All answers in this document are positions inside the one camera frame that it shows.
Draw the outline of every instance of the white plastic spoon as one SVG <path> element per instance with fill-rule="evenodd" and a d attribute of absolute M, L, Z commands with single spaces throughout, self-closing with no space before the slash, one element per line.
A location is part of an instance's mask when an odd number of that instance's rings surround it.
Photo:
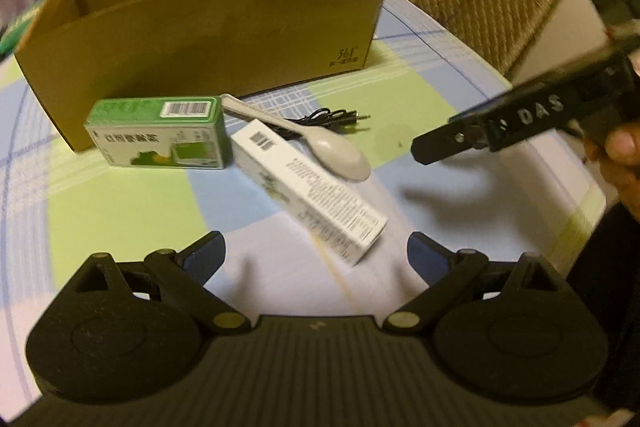
<path fill-rule="evenodd" d="M 365 155 L 339 134 L 324 127 L 299 125 L 284 120 L 244 103 L 230 94 L 223 94 L 221 99 L 222 107 L 228 112 L 255 118 L 300 134 L 318 161 L 334 174 L 356 182 L 369 178 L 371 167 Z"/>

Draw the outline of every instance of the table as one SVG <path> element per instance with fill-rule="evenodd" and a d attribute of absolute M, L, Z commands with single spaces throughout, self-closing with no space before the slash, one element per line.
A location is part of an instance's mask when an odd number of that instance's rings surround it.
<path fill-rule="evenodd" d="M 385 0 L 364 70 L 249 98 L 288 118 L 322 106 L 372 116 L 349 137 L 374 169 L 353 188 L 388 225 L 348 267 L 233 166 L 123 169 L 95 150 L 74 154 L 7 59 L 0 65 L 0 415 L 11 419 L 39 395 L 24 358 L 26 336 L 94 251 L 136 261 L 220 230 L 226 261 L 206 287 L 253 321 L 274 313 L 382 320 L 425 288 L 406 260 L 414 230 L 496 260 L 540 251 L 567 272 L 604 195 L 556 133 L 427 167 L 408 153 L 415 136 L 506 88 L 417 7 Z M 229 133 L 243 124 L 226 119 Z"/>

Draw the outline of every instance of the barcode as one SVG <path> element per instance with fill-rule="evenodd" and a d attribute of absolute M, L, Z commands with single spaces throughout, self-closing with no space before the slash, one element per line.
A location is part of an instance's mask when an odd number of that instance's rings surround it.
<path fill-rule="evenodd" d="M 264 134 L 258 131 L 254 134 L 250 140 L 254 142 L 263 151 L 268 151 L 271 147 L 276 145 L 276 142 L 267 138 Z"/>
<path fill-rule="evenodd" d="M 164 102 L 160 118 L 196 118 L 209 116 L 211 102 Z"/>

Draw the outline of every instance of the round pad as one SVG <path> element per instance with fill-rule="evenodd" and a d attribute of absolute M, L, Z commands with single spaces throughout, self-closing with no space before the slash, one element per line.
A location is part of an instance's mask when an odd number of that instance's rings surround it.
<path fill-rule="evenodd" d="M 85 292 L 71 296 L 65 310 L 41 317 L 26 354 L 38 385 L 69 400 L 154 393 L 186 374 L 200 349 L 193 320 L 160 302 Z"/>
<path fill-rule="evenodd" d="M 439 322 L 433 344 L 444 369 L 476 393 L 519 404 L 563 401 L 590 388 L 606 338 L 575 299 L 555 292 L 475 301 Z"/>

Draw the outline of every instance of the open cardboard box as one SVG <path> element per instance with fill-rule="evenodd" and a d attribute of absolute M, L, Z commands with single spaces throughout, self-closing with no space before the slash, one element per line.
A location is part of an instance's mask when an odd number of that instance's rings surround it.
<path fill-rule="evenodd" d="M 236 96 L 361 68 L 383 0 L 47 0 L 15 57 L 76 151 L 102 98 Z"/>

